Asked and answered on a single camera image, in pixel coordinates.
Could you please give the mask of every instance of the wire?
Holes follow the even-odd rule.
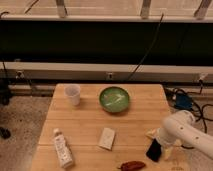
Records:
[[[10,13],[10,12],[8,12],[8,11],[1,12],[1,13],[0,13],[0,20],[2,19],[2,16],[3,16],[3,15],[9,14],[9,13]],[[5,62],[4,62],[3,57],[1,57],[1,61],[2,61],[3,68],[4,68],[4,75],[5,75],[5,78],[6,78],[6,80],[7,80],[7,84],[10,84],[8,72],[7,72],[7,69],[6,69]]]
[[[29,6],[26,7],[24,13],[27,14],[32,8],[33,6],[38,2],[39,0],[34,0],[34,1],[31,1],[29,3]]]
[[[0,13],[0,19],[2,19],[2,16],[5,15],[5,14],[10,14],[10,12],[8,12],[8,11],[1,12]]]
[[[1,58],[1,61],[2,61],[3,68],[4,68],[4,75],[5,75],[5,78],[6,78],[6,80],[7,80],[7,84],[10,84],[10,79],[9,79],[9,76],[8,76],[7,69],[6,69],[6,67],[5,67],[4,59]]]
[[[201,87],[199,94],[202,93],[202,90],[203,90],[203,86]],[[213,119],[210,119],[210,118],[205,117],[205,116],[204,116],[204,111],[205,111],[205,108],[206,108],[206,107],[213,107],[213,104],[204,104],[202,107],[200,107],[200,106],[198,105],[198,103],[195,102],[195,100],[189,96],[188,92],[184,91],[184,90],[181,89],[181,88],[174,88],[172,91],[167,90],[167,92],[169,92],[169,93],[173,92],[173,95],[177,95],[177,94],[180,94],[180,93],[181,93],[181,94],[187,95],[187,96],[192,100],[192,105],[193,105],[194,107],[196,107],[197,110],[194,110],[194,109],[192,108],[191,111],[193,111],[193,115],[194,115],[195,117],[197,117],[196,122],[199,122],[200,120],[202,120],[202,122],[203,122],[203,127],[204,127],[204,133],[207,133],[207,132],[208,132],[208,127],[207,127],[206,121],[213,122]],[[194,149],[194,147],[186,147],[186,146],[184,146],[184,145],[182,145],[181,147],[184,148],[184,149],[187,149],[187,150]]]
[[[130,73],[130,75],[124,81],[129,81],[130,78],[132,78],[132,76],[136,73],[136,71],[138,70],[138,68],[143,64],[143,62],[145,61],[145,59],[147,58],[147,56],[150,54],[150,52],[151,52],[152,48],[154,47],[155,42],[156,42],[156,40],[158,38],[160,26],[161,26],[161,23],[163,21],[163,17],[164,17],[164,14],[161,15],[161,18],[160,18],[160,21],[159,21],[158,26],[156,28],[153,40],[152,40],[152,42],[151,42],[148,50],[146,51],[146,53],[144,54],[143,58],[138,63],[137,67],[133,70],[132,73]]]

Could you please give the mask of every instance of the gray floor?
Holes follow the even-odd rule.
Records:
[[[213,104],[213,94],[205,90],[195,99],[199,104]],[[29,170],[50,102],[51,97],[15,96],[8,106],[0,106],[0,126],[12,133],[8,140],[0,138],[1,171]],[[206,114],[213,118],[213,108],[207,108]],[[196,127],[203,129],[201,123]],[[208,133],[213,135],[213,123],[208,123]],[[213,160],[197,150],[185,152],[192,171],[213,171]]]
[[[46,118],[50,97],[13,97],[0,106],[0,126],[11,131],[11,138],[0,138],[0,170],[28,171]]]

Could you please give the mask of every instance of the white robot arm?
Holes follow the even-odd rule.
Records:
[[[162,127],[157,130],[156,140],[166,148],[180,139],[213,159],[213,137],[192,127],[194,123],[192,113],[179,111],[163,120]]]

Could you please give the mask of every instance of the black wall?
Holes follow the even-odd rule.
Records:
[[[5,61],[137,64],[158,23],[0,21]],[[213,66],[213,24],[162,23],[145,64]]]

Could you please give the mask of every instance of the red chili pepper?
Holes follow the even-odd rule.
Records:
[[[146,164],[141,161],[130,161],[123,163],[120,169],[121,171],[135,171],[138,169],[142,169],[145,166]]]

